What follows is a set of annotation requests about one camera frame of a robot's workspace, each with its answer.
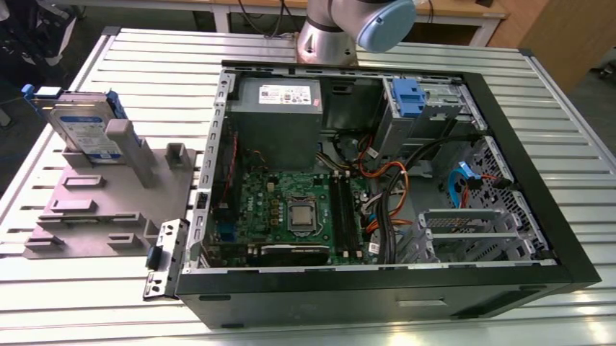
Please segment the wooden cabinet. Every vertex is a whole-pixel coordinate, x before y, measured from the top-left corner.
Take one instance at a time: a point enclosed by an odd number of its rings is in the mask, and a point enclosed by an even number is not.
[[[616,45],[614,0],[498,0],[509,11],[490,47],[529,48],[563,92]]]

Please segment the blue plastic clip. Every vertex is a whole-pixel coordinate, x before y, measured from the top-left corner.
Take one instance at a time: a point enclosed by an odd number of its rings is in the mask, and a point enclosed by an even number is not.
[[[34,110],[34,113],[36,115],[38,115],[40,119],[42,119],[44,121],[46,121],[45,119],[45,116],[42,115],[42,113],[40,112],[40,109],[38,107],[33,104],[32,102],[32,98],[34,97],[34,86],[32,84],[26,84],[22,86],[21,88],[21,93],[22,93],[22,99],[25,100],[25,102],[28,103],[28,105],[32,107],[32,109]]]
[[[425,92],[414,79],[394,79],[391,92],[400,108],[400,117],[418,117],[425,107]]]

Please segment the power supply label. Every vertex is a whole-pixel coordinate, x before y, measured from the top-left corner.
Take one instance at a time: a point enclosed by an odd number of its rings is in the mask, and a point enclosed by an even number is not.
[[[259,103],[268,105],[311,105],[310,87],[302,85],[263,85]]]

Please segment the aluminum table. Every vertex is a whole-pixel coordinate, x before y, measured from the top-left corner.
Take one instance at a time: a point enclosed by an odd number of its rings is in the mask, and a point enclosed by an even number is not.
[[[511,49],[402,44],[358,52],[363,66],[483,75],[602,282],[495,318],[211,331],[181,302],[141,302],[143,257],[26,260],[22,242],[61,169],[45,130],[0,200],[0,342],[199,345],[590,345],[616,342],[616,163],[533,57]],[[203,150],[221,59],[294,61],[291,40],[121,29],[102,35],[70,86],[112,87],[137,134]]]

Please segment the green motherboard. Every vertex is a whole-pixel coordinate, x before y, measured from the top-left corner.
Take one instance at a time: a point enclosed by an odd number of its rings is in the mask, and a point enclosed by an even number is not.
[[[328,180],[330,174],[288,172],[244,174],[239,220],[232,229],[233,245],[320,245],[330,248],[328,264],[363,264],[367,258],[347,256],[335,251],[335,222],[330,205]],[[352,208],[356,208],[359,196],[366,192],[366,182],[363,178],[351,178],[348,186],[352,193],[350,203]],[[358,213],[355,213],[355,225],[355,235],[363,251]],[[236,258],[240,256],[241,252],[237,251],[223,255],[225,266],[241,266],[243,259]]]

